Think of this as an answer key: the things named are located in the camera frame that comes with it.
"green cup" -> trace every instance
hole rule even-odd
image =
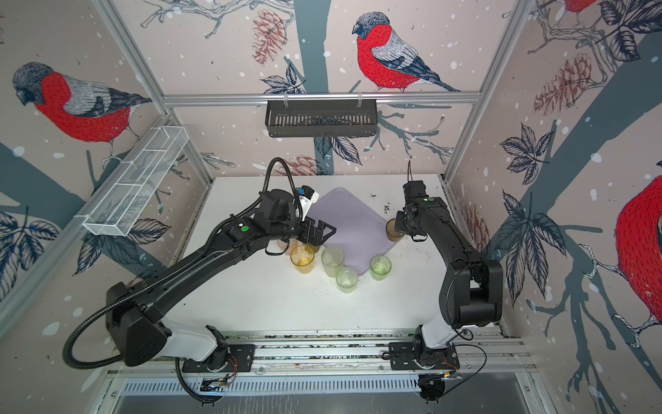
[[[391,261],[383,254],[378,254],[370,259],[370,274],[374,280],[384,280],[391,271]]]

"black cable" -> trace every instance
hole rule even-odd
[[[197,401],[204,404],[211,404],[212,406],[216,401],[223,398],[222,395],[200,395],[197,392],[193,391],[189,384],[186,384],[184,381],[184,376],[181,375],[181,367],[179,366],[179,358],[175,357],[175,372],[177,373],[177,379],[179,380],[179,385],[189,394],[191,397],[195,398]]]
[[[483,353],[483,355],[485,355],[485,360],[483,361],[483,365],[481,365],[481,367],[478,368],[478,370],[477,370],[476,372],[474,372],[473,374],[471,374],[470,376],[468,376],[466,380],[462,381],[461,383],[459,383],[459,384],[457,384],[456,386],[452,387],[451,389],[447,390],[447,391],[444,393],[444,395],[443,395],[444,397],[445,397],[446,395],[448,395],[449,392],[453,391],[455,388],[459,387],[460,385],[464,384],[465,382],[467,382],[467,381],[469,381],[471,378],[473,378],[473,376],[476,375],[476,374],[478,374],[478,373],[483,369],[483,367],[485,367],[485,364],[487,363],[487,352],[485,352],[485,350],[482,349],[480,346],[478,346],[478,345],[474,345],[474,344],[457,344],[456,347],[457,347],[457,346],[473,346],[474,348],[478,348],[479,350],[481,350],[481,352]]]

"clear cup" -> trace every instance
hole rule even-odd
[[[356,272],[348,267],[342,268],[336,275],[336,283],[338,284],[338,289],[344,293],[349,293],[354,290],[356,287],[356,282],[359,281],[359,275]]]
[[[342,269],[344,261],[345,253],[335,246],[327,247],[322,251],[322,266],[330,278],[336,277],[338,271]]]
[[[374,280],[384,280],[391,271],[391,261],[383,254],[378,254],[370,259],[370,274]]]
[[[312,270],[312,261],[315,259],[315,252],[307,244],[300,244],[292,250],[290,260],[300,273],[310,273]]]
[[[294,248],[297,247],[298,245],[299,245],[299,241],[295,238],[290,239],[290,247],[287,247],[287,242],[278,240],[278,247],[280,247],[281,250],[285,250],[285,248],[287,248],[285,254],[288,256],[292,254],[292,250],[294,250]]]
[[[404,233],[395,231],[395,219],[389,220],[389,222],[386,223],[386,237],[388,237],[390,241],[396,242],[400,240],[402,236],[404,236]]]

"bird wing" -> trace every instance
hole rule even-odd
[[[71,90],[71,98],[64,104],[64,111],[77,117],[89,118],[101,117],[109,112],[112,99],[107,85],[62,76]]]
[[[391,29],[391,37],[384,46],[372,48],[372,55],[389,69],[398,72],[403,71],[407,66],[418,57],[418,52],[413,46],[407,44],[398,36],[395,30]]]

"metal rail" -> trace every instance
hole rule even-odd
[[[331,99],[376,99],[377,103],[418,103],[443,105],[448,103],[481,102],[483,94],[470,92],[376,92],[376,93],[296,93],[287,95],[288,101],[327,101]],[[268,101],[284,101],[283,94],[226,94],[226,95],[164,95],[166,107],[225,107],[267,105]]]

